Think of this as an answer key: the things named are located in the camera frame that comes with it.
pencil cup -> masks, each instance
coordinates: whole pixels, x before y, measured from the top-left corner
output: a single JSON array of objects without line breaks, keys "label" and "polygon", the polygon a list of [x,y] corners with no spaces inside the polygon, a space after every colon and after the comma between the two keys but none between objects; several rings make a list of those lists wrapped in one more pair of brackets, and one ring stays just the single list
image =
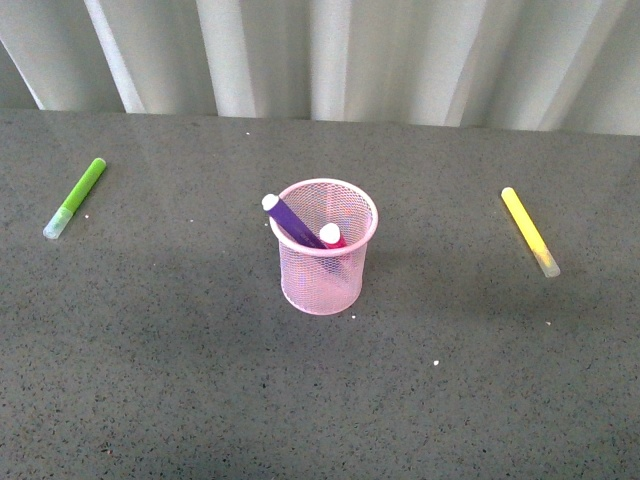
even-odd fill
[{"label": "pencil cup", "polygon": [[312,315],[331,315],[350,307],[362,290],[367,242],[378,226],[373,201],[358,187],[327,178],[296,183],[279,196],[316,235],[327,223],[335,223],[347,243],[334,249],[305,247],[271,218],[279,242],[284,296]]}]

red marker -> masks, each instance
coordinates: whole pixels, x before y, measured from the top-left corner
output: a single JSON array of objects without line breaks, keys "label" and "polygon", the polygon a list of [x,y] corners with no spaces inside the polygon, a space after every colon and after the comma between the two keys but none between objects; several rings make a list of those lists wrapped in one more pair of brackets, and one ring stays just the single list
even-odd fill
[{"label": "red marker", "polygon": [[327,223],[320,229],[320,240],[322,240],[327,248],[342,248],[347,246],[347,241],[340,233],[340,227],[335,223]]}]

yellow marker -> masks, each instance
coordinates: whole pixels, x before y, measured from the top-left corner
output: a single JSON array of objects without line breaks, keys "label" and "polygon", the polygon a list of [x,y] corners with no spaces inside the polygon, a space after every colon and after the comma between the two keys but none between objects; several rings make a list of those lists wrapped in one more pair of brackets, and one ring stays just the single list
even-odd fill
[{"label": "yellow marker", "polygon": [[507,204],[507,208],[518,224],[518,228],[520,228],[524,239],[529,244],[529,248],[536,257],[536,260],[538,260],[544,276],[549,278],[560,275],[560,267],[558,267],[558,264],[551,256],[547,245],[538,233],[538,229],[531,221],[531,217],[529,217],[529,214],[524,209],[518,195],[516,195],[516,191],[511,187],[505,188],[502,190],[502,200]]}]

white curtain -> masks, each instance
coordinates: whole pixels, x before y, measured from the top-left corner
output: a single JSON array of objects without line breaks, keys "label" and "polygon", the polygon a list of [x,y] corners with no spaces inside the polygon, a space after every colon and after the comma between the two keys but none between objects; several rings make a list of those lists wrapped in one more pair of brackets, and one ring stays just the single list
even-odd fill
[{"label": "white curtain", "polygon": [[640,0],[2,0],[0,107],[640,135]]}]

gray countertop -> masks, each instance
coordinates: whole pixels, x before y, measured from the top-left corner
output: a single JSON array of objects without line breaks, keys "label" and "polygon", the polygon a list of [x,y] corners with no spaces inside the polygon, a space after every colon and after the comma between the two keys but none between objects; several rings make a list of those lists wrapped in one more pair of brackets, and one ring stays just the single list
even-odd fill
[{"label": "gray countertop", "polygon": [[[640,472],[640,138],[5,110],[0,146],[0,478]],[[314,177],[380,212],[328,317],[260,207]]]}]

